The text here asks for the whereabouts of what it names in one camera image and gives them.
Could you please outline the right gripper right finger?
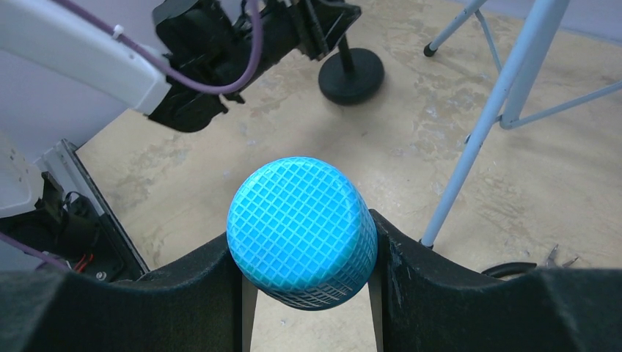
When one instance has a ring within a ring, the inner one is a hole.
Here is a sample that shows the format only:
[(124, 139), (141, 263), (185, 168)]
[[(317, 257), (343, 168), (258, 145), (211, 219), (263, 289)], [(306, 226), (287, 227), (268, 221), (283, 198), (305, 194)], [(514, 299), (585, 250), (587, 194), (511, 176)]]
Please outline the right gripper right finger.
[(621, 272), (538, 269), (502, 281), (404, 235), (375, 210), (368, 288), (379, 351), (619, 351)]

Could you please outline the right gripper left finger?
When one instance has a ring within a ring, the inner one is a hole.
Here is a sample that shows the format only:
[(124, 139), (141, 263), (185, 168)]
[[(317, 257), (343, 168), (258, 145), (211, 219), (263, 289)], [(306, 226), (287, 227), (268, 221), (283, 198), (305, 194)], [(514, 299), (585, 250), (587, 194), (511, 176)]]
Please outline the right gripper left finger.
[(3, 351), (240, 351), (241, 275), (224, 235), (136, 281), (1, 275)]

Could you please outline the blue toy microphone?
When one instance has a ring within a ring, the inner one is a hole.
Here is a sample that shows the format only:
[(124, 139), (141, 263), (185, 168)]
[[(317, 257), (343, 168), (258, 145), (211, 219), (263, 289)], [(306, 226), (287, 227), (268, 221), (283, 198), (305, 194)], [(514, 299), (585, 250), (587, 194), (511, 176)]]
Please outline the blue toy microphone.
[(355, 185), (334, 166), (303, 156), (272, 161), (242, 183), (226, 235), (254, 286), (305, 311), (354, 297), (378, 256), (376, 225)]

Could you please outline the black mic stand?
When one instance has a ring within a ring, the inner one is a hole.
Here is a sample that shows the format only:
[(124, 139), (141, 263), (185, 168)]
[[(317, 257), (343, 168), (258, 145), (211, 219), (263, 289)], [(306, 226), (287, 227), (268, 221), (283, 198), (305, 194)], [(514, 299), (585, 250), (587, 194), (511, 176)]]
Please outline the black mic stand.
[(323, 96), (339, 105), (353, 106), (371, 99), (384, 82), (381, 59), (366, 48), (350, 48), (346, 37), (338, 44), (338, 53), (330, 56), (318, 74)]
[[(570, 260), (559, 265), (556, 262), (557, 254), (558, 254), (559, 245), (556, 244), (549, 254), (546, 256), (546, 259), (541, 264), (544, 268), (567, 268), (573, 265), (576, 261), (578, 261), (579, 256), (573, 257)], [(531, 263), (531, 262), (511, 262), (511, 263), (503, 263), (492, 266), (483, 270), (481, 273), (486, 276), (490, 276), (495, 279), (503, 279), (509, 276), (518, 276), (524, 275), (529, 271), (537, 268), (539, 264)]]

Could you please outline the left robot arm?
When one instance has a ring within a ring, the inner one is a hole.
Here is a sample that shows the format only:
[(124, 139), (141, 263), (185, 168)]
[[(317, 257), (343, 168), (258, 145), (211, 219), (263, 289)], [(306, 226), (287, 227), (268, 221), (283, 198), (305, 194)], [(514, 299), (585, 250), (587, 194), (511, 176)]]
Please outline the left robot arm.
[(176, 131), (207, 127), (291, 51), (330, 54), (360, 17), (344, 1), (165, 1), (152, 13), (165, 54), (72, 1), (3, 1), (1, 48), (106, 93)]

